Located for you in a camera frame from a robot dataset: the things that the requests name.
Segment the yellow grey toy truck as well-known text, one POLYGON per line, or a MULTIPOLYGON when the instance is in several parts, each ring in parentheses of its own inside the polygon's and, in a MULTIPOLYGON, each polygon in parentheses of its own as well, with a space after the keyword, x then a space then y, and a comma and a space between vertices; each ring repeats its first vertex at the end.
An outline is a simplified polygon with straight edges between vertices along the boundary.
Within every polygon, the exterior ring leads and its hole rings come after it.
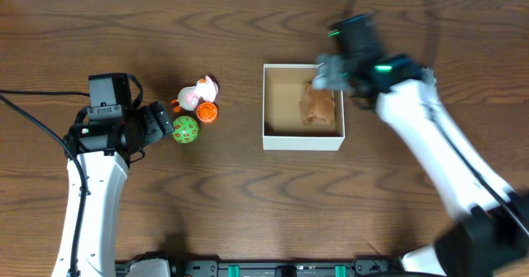
POLYGON ((421 72, 422 72, 422 82, 428 86, 435 87, 436 77, 435 77, 433 69, 422 68, 421 72))

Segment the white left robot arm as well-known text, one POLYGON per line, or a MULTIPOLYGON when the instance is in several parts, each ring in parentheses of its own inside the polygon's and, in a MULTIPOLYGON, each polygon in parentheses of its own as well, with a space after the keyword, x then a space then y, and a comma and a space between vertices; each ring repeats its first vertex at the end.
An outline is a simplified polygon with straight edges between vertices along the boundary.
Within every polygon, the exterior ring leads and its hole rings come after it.
POLYGON ((114 276, 119 203, 131 156, 171 134, 164 106, 92 100, 64 137, 69 195, 55 276, 114 276))

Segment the white cardboard box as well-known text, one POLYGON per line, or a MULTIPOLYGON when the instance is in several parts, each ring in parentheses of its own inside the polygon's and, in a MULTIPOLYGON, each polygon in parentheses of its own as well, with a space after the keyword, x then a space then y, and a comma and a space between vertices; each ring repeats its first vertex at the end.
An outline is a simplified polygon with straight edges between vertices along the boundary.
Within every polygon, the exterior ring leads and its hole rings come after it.
POLYGON ((339 150, 346 136, 343 93, 317 90, 314 64, 263 67, 264 150, 339 150))

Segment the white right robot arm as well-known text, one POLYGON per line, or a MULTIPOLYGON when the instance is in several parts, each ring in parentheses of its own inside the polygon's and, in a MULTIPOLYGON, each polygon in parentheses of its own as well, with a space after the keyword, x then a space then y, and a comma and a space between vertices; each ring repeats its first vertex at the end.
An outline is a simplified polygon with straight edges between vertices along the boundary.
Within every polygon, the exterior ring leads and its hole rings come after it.
POLYGON ((360 62, 319 55, 312 85, 370 100, 415 155, 454 221, 434 243, 401 256, 404 272, 491 276, 527 257, 527 195, 480 157, 439 99, 431 69, 406 55, 360 62))

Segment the brown plush toy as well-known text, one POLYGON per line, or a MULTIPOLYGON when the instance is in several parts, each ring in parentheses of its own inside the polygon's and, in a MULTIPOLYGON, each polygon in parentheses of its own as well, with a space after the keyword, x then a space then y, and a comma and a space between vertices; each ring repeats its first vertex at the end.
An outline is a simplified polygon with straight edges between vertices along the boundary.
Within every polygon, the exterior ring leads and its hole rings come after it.
POLYGON ((304 126, 334 125, 335 105, 333 92, 314 89, 309 83, 303 85, 299 109, 304 126))

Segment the green ball with numbers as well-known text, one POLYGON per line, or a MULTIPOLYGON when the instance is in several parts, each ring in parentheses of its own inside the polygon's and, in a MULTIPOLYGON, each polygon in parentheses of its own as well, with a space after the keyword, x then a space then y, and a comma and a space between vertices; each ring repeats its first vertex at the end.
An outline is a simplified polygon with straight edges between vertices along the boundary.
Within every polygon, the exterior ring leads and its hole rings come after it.
POLYGON ((173 123, 173 138, 182 144, 195 141, 199 134, 199 125, 194 118, 190 116, 177 117, 173 123))

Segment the pink white duck toy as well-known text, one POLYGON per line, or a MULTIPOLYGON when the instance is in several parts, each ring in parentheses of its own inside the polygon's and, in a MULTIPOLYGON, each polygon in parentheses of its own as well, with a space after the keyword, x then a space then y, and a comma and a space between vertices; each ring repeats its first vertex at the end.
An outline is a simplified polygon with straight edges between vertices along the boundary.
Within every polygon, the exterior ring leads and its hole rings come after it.
POLYGON ((174 112, 181 110, 194 111, 202 102, 213 103, 218 95, 219 88, 215 81, 205 76, 194 86, 182 88, 176 99, 171 104, 174 112))

